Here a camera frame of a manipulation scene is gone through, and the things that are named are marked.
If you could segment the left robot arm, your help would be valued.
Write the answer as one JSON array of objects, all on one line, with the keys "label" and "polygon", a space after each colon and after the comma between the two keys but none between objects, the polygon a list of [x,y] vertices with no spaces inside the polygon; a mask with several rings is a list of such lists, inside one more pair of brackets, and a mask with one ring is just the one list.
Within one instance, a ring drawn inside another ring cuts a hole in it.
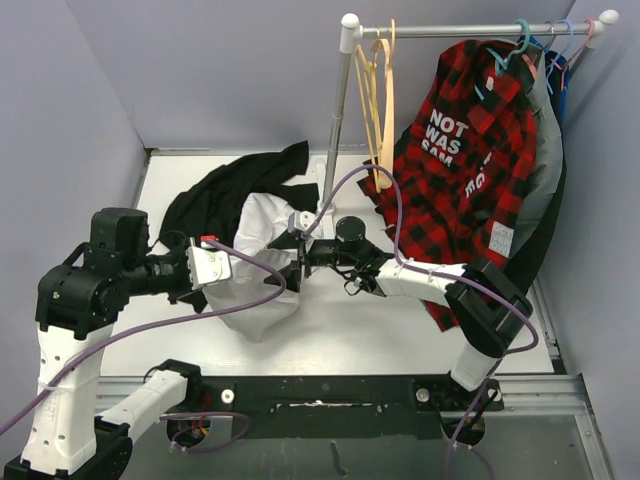
[{"label": "left robot arm", "polygon": [[189,242],[154,255],[148,241],[145,212],[104,208],[92,217],[89,240],[40,280],[34,418],[26,446],[6,464],[4,478],[117,479],[135,441],[161,415],[203,404],[200,368],[166,360],[121,406],[94,412],[101,344],[129,300],[160,293],[176,300],[191,289]]}]

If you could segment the white shirt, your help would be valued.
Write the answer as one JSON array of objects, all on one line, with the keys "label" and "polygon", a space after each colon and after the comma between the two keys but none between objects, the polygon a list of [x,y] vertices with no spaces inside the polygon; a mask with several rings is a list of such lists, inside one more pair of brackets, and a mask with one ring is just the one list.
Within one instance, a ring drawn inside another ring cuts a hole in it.
[{"label": "white shirt", "polygon": [[[276,270],[286,267],[295,259],[295,253],[270,249],[268,245],[285,232],[293,213],[294,209],[279,197],[266,193],[250,194],[241,211],[233,248]],[[279,288],[278,284],[264,282],[269,276],[267,271],[245,260],[233,257],[231,267],[231,279],[204,290],[205,299],[214,311],[256,302]],[[269,327],[293,315],[298,307],[299,295],[286,290],[270,302],[223,314],[220,319],[245,339],[258,342]]]}]

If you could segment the beige plastic hanger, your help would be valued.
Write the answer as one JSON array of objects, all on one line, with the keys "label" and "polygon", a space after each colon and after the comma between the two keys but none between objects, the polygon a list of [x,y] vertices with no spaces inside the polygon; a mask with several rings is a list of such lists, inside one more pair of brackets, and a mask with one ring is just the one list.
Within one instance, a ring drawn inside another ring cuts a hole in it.
[{"label": "beige plastic hanger", "polygon": [[[382,38],[380,34],[371,46],[370,66],[370,112],[374,127],[374,152],[377,164],[387,171],[376,173],[376,190],[391,187],[394,163],[395,132],[395,86],[393,60],[396,45],[396,22],[391,20],[390,37]],[[378,60],[382,59],[382,80],[384,90],[384,108],[379,107],[379,88],[377,82]]]}]

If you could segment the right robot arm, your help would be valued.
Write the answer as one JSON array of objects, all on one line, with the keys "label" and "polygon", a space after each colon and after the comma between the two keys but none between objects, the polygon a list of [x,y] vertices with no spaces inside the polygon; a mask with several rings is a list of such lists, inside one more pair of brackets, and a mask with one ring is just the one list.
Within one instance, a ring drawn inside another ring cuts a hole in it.
[{"label": "right robot arm", "polygon": [[357,293],[407,297],[448,308],[458,321],[466,345],[445,384],[448,402],[469,408],[481,396],[481,384],[507,355],[532,314],[532,305],[499,267],[486,259],[471,264],[429,264],[399,260],[366,238],[365,223],[354,216],[340,219],[335,235],[313,239],[294,214],[288,228],[268,244],[292,250],[296,257],[280,273],[287,288],[298,292],[315,268],[339,274]]}]

